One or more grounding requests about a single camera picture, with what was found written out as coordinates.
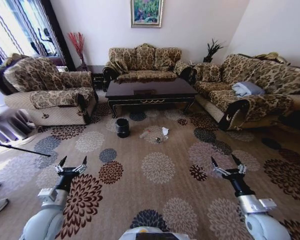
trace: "carpet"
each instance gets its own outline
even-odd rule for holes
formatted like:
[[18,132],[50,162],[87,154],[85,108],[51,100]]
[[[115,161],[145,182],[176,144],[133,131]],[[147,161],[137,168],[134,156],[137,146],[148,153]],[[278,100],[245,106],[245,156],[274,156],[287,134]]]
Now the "carpet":
[[[180,107],[122,107],[118,115],[129,120],[131,134],[119,138],[100,92],[91,124],[38,127],[21,146],[51,157],[2,152],[0,198],[10,203],[0,212],[0,240],[19,238],[40,209],[40,189],[56,183],[54,165],[64,156],[66,167],[87,156],[88,169],[72,182],[58,240],[117,240],[139,226],[198,240],[252,239],[233,187],[212,171],[211,156],[234,168],[231,154],[246,164],[245,182],[257,197],[278,205],[271,216],[300,240],[300,133],[278,127],[225,132],[199,105],[186,115]],[[168,139],[161,127],[169,129]]]

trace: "dark wooden coffee table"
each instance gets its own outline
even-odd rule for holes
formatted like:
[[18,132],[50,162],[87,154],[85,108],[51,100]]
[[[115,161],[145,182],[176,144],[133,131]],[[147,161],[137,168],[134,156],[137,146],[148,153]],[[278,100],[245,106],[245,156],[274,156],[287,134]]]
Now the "dark wooden coffee table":
[[110,82],[105,97],[112,110],[113,118],[117,117],[117,105],[149,105],[187,103],[183,112],[194,103],[197,91],[182,78],[169,81],[150,81],[119,83]]

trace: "potted plant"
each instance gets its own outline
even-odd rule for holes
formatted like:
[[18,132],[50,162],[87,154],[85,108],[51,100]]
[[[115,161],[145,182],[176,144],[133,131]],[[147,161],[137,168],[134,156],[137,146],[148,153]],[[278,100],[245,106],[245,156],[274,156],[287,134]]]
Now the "potted plant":
[[204,63],[211,63],[212,61],[212,56],[218,52],[219,49],[223,49],[224,47],[219,43],[217,44],[218,40],[215,41],[213,38],[212,38],[212,44],[210,45],[209,43],[207,44],[208,45],[208,55],[205,56],[203,58],[203,62]]

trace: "black pole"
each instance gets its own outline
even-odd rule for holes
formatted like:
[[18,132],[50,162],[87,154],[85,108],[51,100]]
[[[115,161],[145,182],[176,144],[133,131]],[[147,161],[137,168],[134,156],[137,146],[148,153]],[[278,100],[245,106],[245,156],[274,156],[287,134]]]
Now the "black pole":
[[4,147],[4,148],[7,148],[7,149],[15,149],[15,150],[19,150],[19,151],[23,151],[23,152],[27,152],[27,153],[32,153],[32,154],[38,154],[38,155],[42,155],[42,156],[46,156],[46,157],[51,157],[50,154],[44,154],[44,153],[40,153],[40,152],[36,152],[36,151],[30,151],[30,150],[14,147],[14,146],[11,146],[11,145],[3,145],[1,143],[0,143],[0,147]]

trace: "white wall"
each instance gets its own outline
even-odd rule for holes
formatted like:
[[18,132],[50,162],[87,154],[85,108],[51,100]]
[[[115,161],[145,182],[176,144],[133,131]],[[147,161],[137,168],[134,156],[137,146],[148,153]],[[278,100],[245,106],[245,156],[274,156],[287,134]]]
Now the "white wall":
[[300,0],[250,0],[226,55],[269,52],[300,67]]
[[[142,43],[155,47],[179,47],[184,61],[202,61],[207,42],[230,41],[249,0],[165,0],[161,28],[131,28],[130,0],[51,0],[72,58],[79,58],[68,32],[85,36],[85,60],[104,65],[111,47],[134,48]],[[213,61],[222,62],[227,48]]]

